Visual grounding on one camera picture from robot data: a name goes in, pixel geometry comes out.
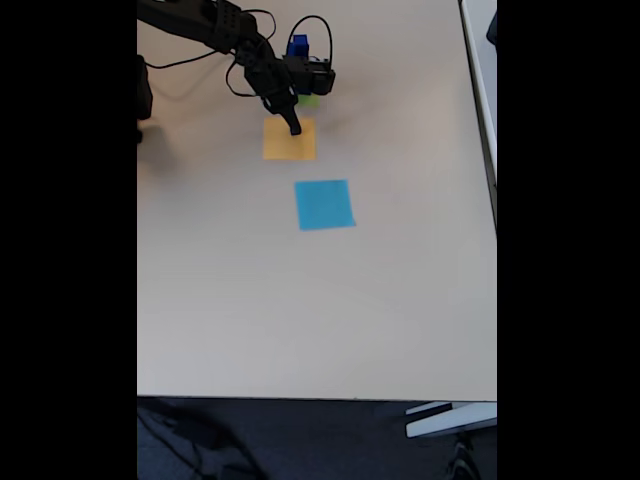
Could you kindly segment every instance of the black cable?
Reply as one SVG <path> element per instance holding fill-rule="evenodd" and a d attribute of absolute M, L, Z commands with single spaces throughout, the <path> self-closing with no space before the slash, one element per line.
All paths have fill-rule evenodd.
<path fill-rule="evenodd" d="M 247 12 L 247 13 L 266 13 L 267 15 L 269 15 L 271 17 L 271 20 L 273 20 L 273 32 L 271 32 L 271 34 L 266 37 L 265 39 L 262 40 L 262 42 L 260 42 L 258 44 L 258 46 L 256 47 L 256 51 L 259 52 L 260 48 L 262 48 L 262 45 L 264 45 L 266 42 L 269 41 L 269 39 L 271 37 L 273 37 L 276 34 L 276 17 L 273 16 L 273 13 L 267 11 L 267 10 L 262 10 L 260 8 L 252 8 L 249 10 L 243 10 L 243 12 Z M 227 70 L 227 73 L 225 75 L 225 82 L 227 82 L 227 87 L 229 87 L 229 90 L 231 91 L 231 93 L 233 93 L 236 97 L 242 97 L 242 98 L 254 98 L 254 97 L 259 97 L 259 95 L 256 95 L 255 93 L 241 93 L 241 92 L 236 92 L 233 87 L 231 86 L 231 84 L 229 83 L 229 74 L 231 73 L 231 70 L 233 69 L 233 67 L 235 67 L 238 63 L 235 61 L 235 59 L 233 60 L 233 62 L 231 62 L 231 65 L 229 65 L 229 68 Z"/>
<path fill-rule="evenodd" d="M 193 448 L 193 454 L 196 457 L 197 470 L 202 471 L 202 454 L 200 453 L 200 450 L 198 450 L 195 442 L 191 442 L 191 448 Z M 194 470 L 192 478 L 198 478 L 198 471 Z"/>
<path fill-rule="evenodd" d="M 142 426 L 147 430 L 147 432 L 151 434 L 153 438 L 155 438 L 160 443 L 162 443 L 171 453 L 173 453 L 176 456 L 176 458 L 178 458 L 187 467 L 192 469 L 195 473 L 197 473 L 201 477 L 204 476 L 200 468 L 198 468 L 198 466 L 193 465 L 189 460 L 184 458 L 175 448 L 173 448 L 173 446 L 169 442 L 167 442 L 164 438 L 162 438 L 157 432 L 152 430 L 151 427 L 149 427 L 149 425 L 147 424 L 147 422 L 145 422 L 144 419 L 140 416 L 139 413 L 137 413 L 137 415 L 138 415 L 138 420 L 140 420 L 140 423 L 142 423 Z"/>
<path fill-rule="evenodd" d="M 271 32 L 271 35 L 269 35 L 265 41 L 269 41 L 271 39 L 271 37 L 273 37 L 276 34 L 276 17 L 273 16 L 273 13 L 271 13 L 268 10 L 262 10 L 261 8 L 251 8 L 249 10 L 243 10 L 243 13 L 266 13 L 267 15 L 269 15 L 271 17 L 271 20 L 273 20 L 273 32 Z"/>
<path fill-rule="evenodd" d="M 184 65 L 185 63 L 195 62 L 196 60 L 200 60 L 201 58 L 206 58 L 209 55 L 213 55 L 214 53 L 217 53 L 217 50 L 212 50 L 208 53 L 205 53 L 204 55 L 200 55 L 199 57 L 189 58 L 187 60 L 180 60 L 179 62 L 174 62 L 174 63 L 168 63 L 167 65 L 151 65 L 148 62 L 144 62 L 144 63 L 147 65 L 147 67 L 155 68 L 156 70 L 162 70 L 169 67 L 175 67 L 177 65 Z"/>
<path fill-rule="evenodd" d="M 309 20 L 310 18 L 317 18 L 322 23 L 324 23 L 325 27 L 327 27 L 327 33 L 329 34 L 329 67 L 331 67 L 331 65 L 333 65 L 333 35 L 331 35 L 331 27 L 329 26 L 327 21 L 320 15 L 307 15 L 306 17 L 302 17 L 300 20 L 298 20 L 298 23 L 296 23 L 291 29 L 291 33 L 289 34 L 289 38 L 287 39 L 285 52 L 289 50 L 289 43 L 291 42 L 291 38 L 293 38 L 293 34 L 295 33 L 296 28 L 298 28 L 298 26 L 302 22 L 304 22 L 305 20 Z"/>

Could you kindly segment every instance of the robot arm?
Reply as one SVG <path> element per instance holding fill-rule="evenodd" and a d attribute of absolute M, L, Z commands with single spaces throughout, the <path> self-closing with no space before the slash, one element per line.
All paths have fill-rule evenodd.
<path fill-rule="evenodd" d="M 298 103 L 295 88 L 326 95 L 333 87 L 335 72 L 328 61 L 289 55 L 276 58 L 269 41 L 258 33 L 255 17 L 227 0 L 137 2 L 139 20 L 167 33 L 201 42 L 220 53 L 233 54 L 235 62 L 244 67 L 244 77 L 264 107 L 284 118 L 291 135 L 302 132 L 294 109 Z M 146 82 L 146 74 L 139 75 L 139 82 L 140 78 Z M 148 105 L 150 112 L 150 94 Z"/>

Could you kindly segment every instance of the dark floor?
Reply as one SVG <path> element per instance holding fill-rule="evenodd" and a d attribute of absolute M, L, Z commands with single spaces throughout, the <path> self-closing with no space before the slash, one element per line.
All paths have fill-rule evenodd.
<path fill-rule="evenodd" d="M 228 425 L 250 449 L 269 480 L 439 480 L 455 437 L 408 439 L 404 408 L 415 402 L 172 399 Z M 185 457 L 188 442 L 148 423 Z M 497 428 L 470 433 L 482 480 L 497 479 Z M 203 450 L 206 473 L 217 474 L 221 454 Z M 193 473 L 138 422 L 138 478 L 190 480 Z"/>

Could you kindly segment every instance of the blue square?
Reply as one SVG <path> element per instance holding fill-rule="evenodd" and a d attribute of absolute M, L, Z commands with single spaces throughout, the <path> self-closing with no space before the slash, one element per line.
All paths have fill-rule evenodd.
<path fill-rule="evenodd" d="M 346 180 L 296 182 L 300 230 L 355 227 Z"/>

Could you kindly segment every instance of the white object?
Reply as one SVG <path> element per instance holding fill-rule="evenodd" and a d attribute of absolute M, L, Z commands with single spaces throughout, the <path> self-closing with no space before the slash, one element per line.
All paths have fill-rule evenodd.
<path fill-rule="evenodd" d="M 458 5 L 236 3 L 273 12 L 280 53 L 302 16 L 330 23 L 333 92 L 298 109 L 317 159 L 262 159 L 269 114 L 228 91 L 231 56 L 150 70 L 138 394 L 495 400 L 496 233 Z M 298 32 L 327 56 L 321 22 Z M 138 22 L 151 63 L 206 51 Z M 343 178 L 357 226 L 300 231 L 294 182 Z"/>
<path fill-rule="evenodd" d="M 462 0 L 462 14 L 469 38 L 480 108 L 484 117 L 493 173 L 498 181 L 498 54 L 487 40 L 487 31 L 498 9 L 496 0 Z"/>
<path fill-rule="evenodd" d="M 498 422 L 498 404 L 485 403 L 453 403 L 453 409 L 431 417 L 423 418 L 407 424 L 407 437 L 434 435 L 452 430 L 473 429 L 474 425 L 489 426 Z"/>

